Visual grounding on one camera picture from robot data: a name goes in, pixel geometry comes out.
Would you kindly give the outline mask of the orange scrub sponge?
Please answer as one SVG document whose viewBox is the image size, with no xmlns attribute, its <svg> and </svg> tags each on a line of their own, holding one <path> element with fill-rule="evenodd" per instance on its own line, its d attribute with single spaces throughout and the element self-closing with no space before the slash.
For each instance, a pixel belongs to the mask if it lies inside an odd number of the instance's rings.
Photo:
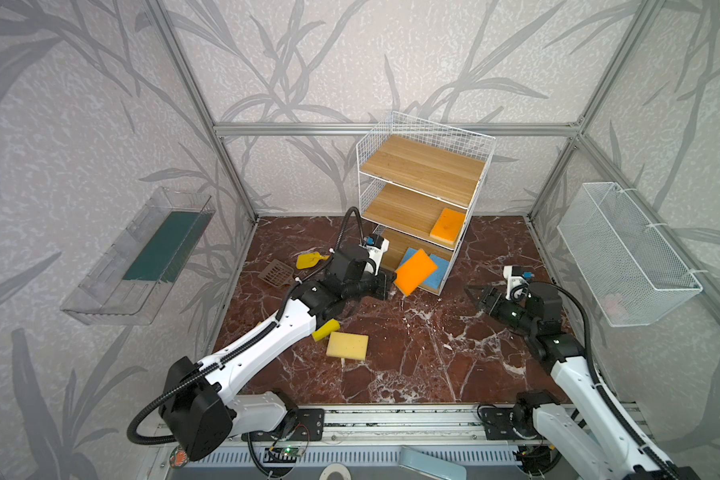
<svg viewBox="0 0 720 480">
<path fill-rule="evenodd" d="M 423 249 L 418 249 L 406 263 L 395 270 L 397 277 L 394 284 L 404 296 L 409 296 L 436 269 L 429 255 Z"/>
<path fill-rule="evenodd" d="M 460 238 L 466 213 L 444 208 L 430 230 L 429 237 L 443 245 L 453 247 Z"/>
</svg>

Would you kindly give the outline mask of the blue cellulose sponge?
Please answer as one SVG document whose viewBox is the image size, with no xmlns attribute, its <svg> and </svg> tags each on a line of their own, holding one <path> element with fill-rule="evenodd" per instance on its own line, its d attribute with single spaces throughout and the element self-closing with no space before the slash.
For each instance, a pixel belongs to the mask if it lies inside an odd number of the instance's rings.
<svg viewBox="0 0 720 480">
<path fill-rule="evenodd" d="M 417 252 L 417 249 L 409 247 L 406 252 L 404 253 L 399 266 L 402 266 L 404 263 L 406 263 L 415 253 Z"/>
<path fill-rule="evenodd" d="M 429 258 L 436 265 L 437 269 L 421 284 L 421 286 L 438 291 L 448 269 L 449 261 L 435 254 L 430 254 Z"/>
</svg>

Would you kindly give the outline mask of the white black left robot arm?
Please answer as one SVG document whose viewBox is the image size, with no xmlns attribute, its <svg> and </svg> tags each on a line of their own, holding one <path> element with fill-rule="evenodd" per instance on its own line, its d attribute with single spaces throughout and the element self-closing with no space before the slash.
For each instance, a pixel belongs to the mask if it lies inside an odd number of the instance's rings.
<svg viewBox="0 0 720 480">
<path fill-rule="evenodd" d="M 297 280 L 279 309 L 223 349 L 169 369 L 167 400 L 158 413 L 191 461 L 216 450 L 230 436 L 280 427 L 295 404 L 283 394 L 244 395 L 242 388 L 293 344 L 339 319 L 348 302 L 386 298 L 396 275 L 383 268 L 389 241 L 372 234 L 361 245 L 334 251 L 324 268 Z"/>
</svg>

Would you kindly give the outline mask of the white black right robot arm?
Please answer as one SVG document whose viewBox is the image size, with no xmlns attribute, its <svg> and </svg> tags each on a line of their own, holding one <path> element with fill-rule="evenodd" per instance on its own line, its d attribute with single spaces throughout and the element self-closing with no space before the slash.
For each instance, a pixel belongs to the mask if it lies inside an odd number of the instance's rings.
<svg viewBox="0 0 720 480">
<path fill-rule="evenodd" d="M 522 392 L 511 423 L 524 438 L 551 443 L 582 479 L 695 479 L 679 466 L 627 414 L 599 375 L 591 337 L 578 340 L 562 327 L 562 301 L 574 296 L 559 285 L 532 281 L 522 285 L 523 303 L 490 285 L 469 285 L 470 302 L 524 337 L 532 357 L 563 390 L 579 420 L 546 390 Z"/>
</svg>

